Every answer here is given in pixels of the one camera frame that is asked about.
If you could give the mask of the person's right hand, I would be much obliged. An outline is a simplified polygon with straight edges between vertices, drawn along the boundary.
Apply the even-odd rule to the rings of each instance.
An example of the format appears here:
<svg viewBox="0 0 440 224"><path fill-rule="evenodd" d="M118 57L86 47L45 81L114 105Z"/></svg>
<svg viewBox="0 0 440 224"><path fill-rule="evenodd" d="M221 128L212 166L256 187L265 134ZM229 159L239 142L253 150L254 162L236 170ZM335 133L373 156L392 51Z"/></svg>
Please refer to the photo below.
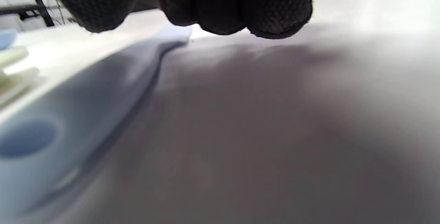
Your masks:
<svg viewBox="0 0 440 224"><path fill-rule="evenodd" d="M59 0L89 32L111 31L121 25L136 0ZM243 29L264 39L285 39L310 19L313 0L157 0L174 25L198 24L207 32L230 35Z"/></svg>

